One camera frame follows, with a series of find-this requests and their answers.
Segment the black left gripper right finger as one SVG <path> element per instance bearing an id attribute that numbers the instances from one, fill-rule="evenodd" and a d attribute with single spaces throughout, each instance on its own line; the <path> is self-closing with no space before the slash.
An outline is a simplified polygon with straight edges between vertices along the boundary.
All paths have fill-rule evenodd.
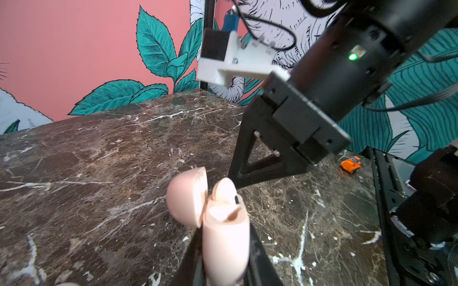
<path id="1" fill-rule="evenodd" d="M 249 262 L 246 268 L 245 285 L 283 285 L 252 224 L 250 224 Z"/>

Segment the pink wireless earbud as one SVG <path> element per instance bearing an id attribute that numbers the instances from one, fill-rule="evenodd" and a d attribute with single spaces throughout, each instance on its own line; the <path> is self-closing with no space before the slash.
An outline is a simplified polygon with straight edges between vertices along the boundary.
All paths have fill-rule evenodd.
<path id="1" fill-rule="evenodd" d="M 237 204 L 237 189 L 230 178 L 223 178 L 218 181 L 212 190 L 213 201 L 227 204 Z"/>

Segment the pink round disc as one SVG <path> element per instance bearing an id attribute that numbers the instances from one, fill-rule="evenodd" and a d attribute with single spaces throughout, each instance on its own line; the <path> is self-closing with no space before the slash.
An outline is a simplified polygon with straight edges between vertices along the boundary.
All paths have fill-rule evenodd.
<path id="1" fill-rule="evenodd" d="M 216 286 L 233 286 L 249 262 L 250 220 L 243 199 L 237 204 L 213 201 L 205 168 L 185 171 L 172 179 L 167 206 L 180 224 L 202 229 L 203 264 Z"/>

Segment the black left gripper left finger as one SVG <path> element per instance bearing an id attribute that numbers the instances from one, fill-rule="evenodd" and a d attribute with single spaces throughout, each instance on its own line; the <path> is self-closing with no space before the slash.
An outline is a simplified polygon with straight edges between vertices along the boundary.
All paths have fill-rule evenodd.
<path id="1" fill-rule="evenodd" d="M 202 229 L 195 231 L 171 286 L 206 286 L 202 253 Z"/>

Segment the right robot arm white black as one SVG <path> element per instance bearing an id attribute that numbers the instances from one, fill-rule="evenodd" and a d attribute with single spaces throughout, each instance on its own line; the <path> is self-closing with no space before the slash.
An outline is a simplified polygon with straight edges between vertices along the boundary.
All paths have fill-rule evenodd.
<path id="1" fill-rule="evenodd" d="M 293 68 L 247 106 L 229 178 L 237 188 L 304 174 L 351 142 L 339 122 L 458 15 L 456 1 L 350 1 Z"/>

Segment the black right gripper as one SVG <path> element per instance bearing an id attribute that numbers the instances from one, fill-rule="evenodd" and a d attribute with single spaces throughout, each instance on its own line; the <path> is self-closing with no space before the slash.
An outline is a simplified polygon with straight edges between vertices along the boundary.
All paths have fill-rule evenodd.
<path id="1" fill-rule="evenodd" d="M 262 89 L 264 96 L 253 99 L 242 117 L 228 174 L 236 188 L 304 174 L 310 163 L 351 143 L 333 119 L 276 73 Z"/>

